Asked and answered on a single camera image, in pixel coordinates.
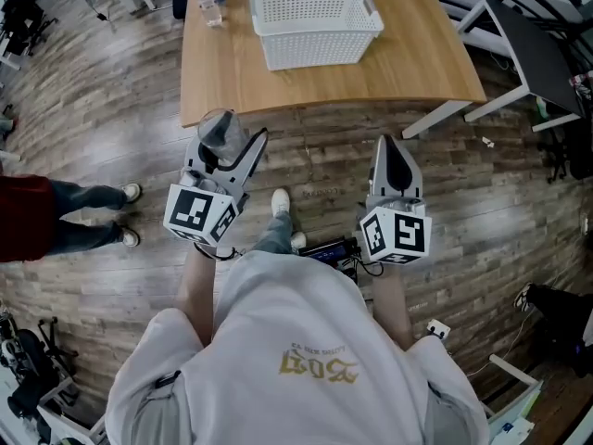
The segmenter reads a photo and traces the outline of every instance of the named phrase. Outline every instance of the wooden floor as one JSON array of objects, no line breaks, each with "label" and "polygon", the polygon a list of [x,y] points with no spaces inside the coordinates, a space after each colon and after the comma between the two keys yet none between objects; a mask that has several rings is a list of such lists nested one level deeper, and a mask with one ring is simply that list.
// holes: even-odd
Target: wooden floor
[{"label": "wooden floor", "polygon": [[[161,226],[168,187],[178,181],[193,136],[179,123],[183,24],[170,10],[133,17],[111,0],[100,0],[110,23],[96,19],[83,0],[41,4],[59,18],[48,41],[21,72],[0,69],[6,84],[0,102],[19,114],[6,148],[23,157],[6,171],[79,184],[137,182],[145,190],[122,213],[84,210],[72,218],[120,219],[142,236],[138,248],[0,266],[0,296],[19,325],[34,327],[55,315],[62,342],[80,353],[77,382],[91,420],[103,412],[113,377],[146,323],[171,305],[188,249]],[[517,85],[516,75],[489,54],[472,56],[489,96]],[[526,281],[590,291],[579,214],[589,212],[591,183],[567,178],[548,185],[549,169],[530,130],[534,107],[526,100],[474,124],[453,117],[405,142],[423,170],[434,222],[430,258],[405,270],[414,328],[420,335],[432,318],[450,325],[447,346],[466,373],[479,370],[492,352],[504,355],[517,337],[525,317],[511,301]],[[271,140],[248,183],[246,212],[225,244],[254,243],[278,186],[288,188],[296,224],[309,241],[352,233],[375,139],[399,135],[429,108],[385,102],[243,117],[251,132],[267,127]],[[229,267],[219,264],[218,286]],[[520,367],[533,359],[528,346],[536,319],[524,323],[508,356]],[[503,382],[489,367],[471,379],[480,397]]]}]

